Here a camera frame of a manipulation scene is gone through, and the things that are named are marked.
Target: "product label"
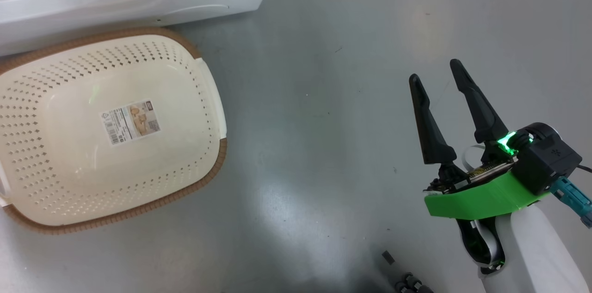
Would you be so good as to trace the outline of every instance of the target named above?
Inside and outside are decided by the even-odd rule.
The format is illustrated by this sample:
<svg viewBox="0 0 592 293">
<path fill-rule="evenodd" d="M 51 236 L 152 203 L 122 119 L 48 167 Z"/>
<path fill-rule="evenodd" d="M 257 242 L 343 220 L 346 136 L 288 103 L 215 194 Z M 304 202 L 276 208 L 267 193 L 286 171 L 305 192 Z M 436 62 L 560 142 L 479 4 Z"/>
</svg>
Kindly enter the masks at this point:
<svg viewBox="0 0 592 293">
<path fill-rule="evenodd" d="M 160 131 L 156 112 L 150 100 L 103 112 L 101 121 L 112 146 Z"/>
</svg>

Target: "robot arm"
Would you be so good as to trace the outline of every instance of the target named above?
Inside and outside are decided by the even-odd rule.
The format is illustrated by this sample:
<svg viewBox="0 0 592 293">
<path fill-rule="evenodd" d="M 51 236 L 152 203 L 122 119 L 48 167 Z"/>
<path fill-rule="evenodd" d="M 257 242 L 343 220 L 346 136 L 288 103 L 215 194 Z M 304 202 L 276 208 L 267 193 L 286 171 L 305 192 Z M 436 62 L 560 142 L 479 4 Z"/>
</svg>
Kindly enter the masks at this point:
<svg viewBox="0 0 592 293">
<path fill-rule="evenodd" d="M 456 219 L 465 249 L 489 293 L 588 292 L 586 282 L 543 213 L 534 205 L 553 194 L 592 226 L 590 200 L 567 179 L 582 158 L 546 124 L 509 133 L 458 60 L 450 61 L 484 143 L 482 166 L 465 172 L 429 110 L 419 76 L 409 78 L 425 164 L 439 163 L 425 189 L 431 215 Z"/>
</svg>

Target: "plastic laundry basket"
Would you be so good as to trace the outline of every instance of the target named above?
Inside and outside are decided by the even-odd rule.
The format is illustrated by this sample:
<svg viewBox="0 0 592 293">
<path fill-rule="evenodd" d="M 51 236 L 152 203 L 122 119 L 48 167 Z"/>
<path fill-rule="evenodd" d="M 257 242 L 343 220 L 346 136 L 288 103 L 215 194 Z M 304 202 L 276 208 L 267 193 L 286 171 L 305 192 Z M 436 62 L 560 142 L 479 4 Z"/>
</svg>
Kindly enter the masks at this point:
<svg viewBox="0 0 592 293">
<path fill-rule="evenodd" d="M 214 80 L 174 32 L 109 32 L 0 66 L 0 202 L 38 232 L 165 205 L 211 181 L 225 156 Z"/>
</svg>

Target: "barcode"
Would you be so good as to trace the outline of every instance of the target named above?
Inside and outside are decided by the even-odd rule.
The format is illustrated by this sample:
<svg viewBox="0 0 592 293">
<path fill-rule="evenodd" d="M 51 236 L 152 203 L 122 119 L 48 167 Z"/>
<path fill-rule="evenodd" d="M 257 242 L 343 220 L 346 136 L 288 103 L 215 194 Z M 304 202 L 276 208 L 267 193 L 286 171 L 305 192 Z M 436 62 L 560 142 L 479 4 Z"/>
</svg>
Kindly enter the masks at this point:
<svg viewBox="0 0 592 293">
<path fill-rule="evenodd" d="M 154 131 L 160 131 L 160 126 L 158 125 L 158 121 L 148 121 L 148 127 Z"/>
<path fill-rule="evenodd" d="M 114 128 L 112 128 L 113 124 L 107 123 L 105 124 L 105 127 L 107 128 L 107 133 L 109 133 L 109 137 L 111 138 L 111 145 L 119 143 L 119 138 L 117 138 L 117 131 Z"/>
</svg>

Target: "concrete floor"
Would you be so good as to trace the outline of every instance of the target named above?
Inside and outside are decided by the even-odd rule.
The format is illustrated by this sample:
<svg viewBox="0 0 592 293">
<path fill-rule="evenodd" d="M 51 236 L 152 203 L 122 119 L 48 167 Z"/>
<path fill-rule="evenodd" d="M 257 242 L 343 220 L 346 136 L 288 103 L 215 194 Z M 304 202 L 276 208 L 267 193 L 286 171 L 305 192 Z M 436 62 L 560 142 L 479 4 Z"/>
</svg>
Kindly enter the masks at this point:
<svg viewBox="0 0 592 293">
<path fill-rule="evenodd" d="M 459 58 L 511 129 L 555 126 L 592 162 L 592 0 L 264 0 L 174 26 L 220 90 L 228 158 L 215 181 L 150 213 L 41 236 L 0 215 L 0 290 L 388 292 L 412 271 L 437 292 L 481 292 L 456 224 L 430 217 L 407 79 L 418 73 L 457 153 L 474 143 Z M 588 194 L 589 175 L 573 181 Z M 590 232 L 541 207 L 586 280 Z M 397 263 L 385 265 L 389 250 Z"/>
</svg>

